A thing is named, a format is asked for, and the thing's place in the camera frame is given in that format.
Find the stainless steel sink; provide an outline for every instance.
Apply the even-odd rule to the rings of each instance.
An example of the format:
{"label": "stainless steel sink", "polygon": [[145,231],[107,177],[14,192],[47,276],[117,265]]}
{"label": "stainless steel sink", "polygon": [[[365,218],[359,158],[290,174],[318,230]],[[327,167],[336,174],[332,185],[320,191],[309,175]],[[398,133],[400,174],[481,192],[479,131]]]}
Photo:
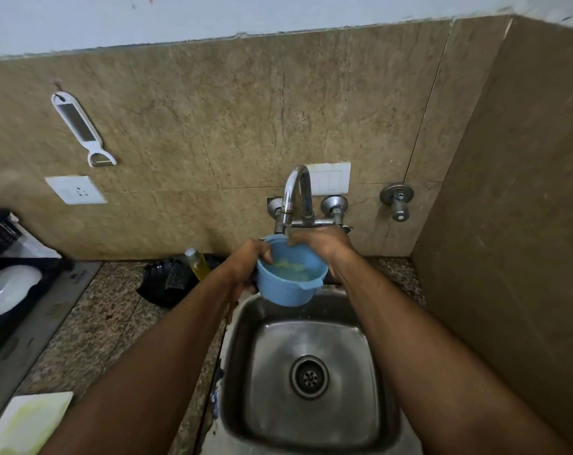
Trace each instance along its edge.
{"label": "stainless steel sink", "polygon": [[386,452],[403,417],[345,293],[300,307],[257,296],[236,321],[220,418],[237,439],[298,452]]}

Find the person's right hand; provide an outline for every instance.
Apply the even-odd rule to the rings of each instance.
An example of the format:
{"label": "person's right hand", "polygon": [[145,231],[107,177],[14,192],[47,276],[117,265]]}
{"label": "person's right hand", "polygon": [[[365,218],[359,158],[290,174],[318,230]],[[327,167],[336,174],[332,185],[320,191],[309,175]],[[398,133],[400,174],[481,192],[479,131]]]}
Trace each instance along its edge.
{"label": "person's right hand", "polygon": [[321,259],[328,263],[331,274],[339,279],[335,271],[341,259],[356,255],[350,238],[340,226],[329,226],[307,229],[291,229],[288,243],[303,243],[310,246]]}

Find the chrome faucet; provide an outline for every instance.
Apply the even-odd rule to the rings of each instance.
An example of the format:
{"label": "chrome faucet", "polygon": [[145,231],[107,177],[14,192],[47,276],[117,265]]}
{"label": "chrome faucet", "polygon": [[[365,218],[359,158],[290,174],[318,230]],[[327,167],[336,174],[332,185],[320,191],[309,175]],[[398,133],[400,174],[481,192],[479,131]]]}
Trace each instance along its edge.
{"label": "chrome faucet", "polygon": [[[284,234],[287,227],[313,228],[327,225],[341,225],[346,233],[351,231],[351,227],[343,225],[343,214],[348,209],[348,200],[341,195],[323,199],[321,211],[325,217],[320,219],[314,217],[310,171],[305,164],[298,164],[286,182],[282,198],[268,198],[268,214],[275,219],[275,234]],[[293,219],[297,188],[299,188],[299,194],[301,195],[301,219]]]}

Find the sink drain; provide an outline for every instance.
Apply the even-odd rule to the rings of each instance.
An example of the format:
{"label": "sink drain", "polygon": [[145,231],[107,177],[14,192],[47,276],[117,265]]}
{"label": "sink drain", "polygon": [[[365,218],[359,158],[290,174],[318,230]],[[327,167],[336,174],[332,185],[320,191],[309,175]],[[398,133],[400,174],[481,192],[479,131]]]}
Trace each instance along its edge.
{"label": "sink drain", "polygon": [[327,389],[328,370],[316,356],[302,356],[291,367],[291,386],[304,399],[316,399]]}

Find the forearm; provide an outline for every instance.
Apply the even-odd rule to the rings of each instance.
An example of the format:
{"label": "forearm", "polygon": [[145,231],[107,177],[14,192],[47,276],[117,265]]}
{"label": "forearm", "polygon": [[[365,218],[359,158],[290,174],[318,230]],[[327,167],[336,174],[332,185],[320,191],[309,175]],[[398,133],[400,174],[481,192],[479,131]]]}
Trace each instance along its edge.
{"label": "forearm", "polygon": [[439,321],[353,251],[333,266],[413,428],[434,452],[570,448]]}
{"label": "forearm", "polygon": [[71,410],[40,452],[165,454],[235,284],[212,271]]}

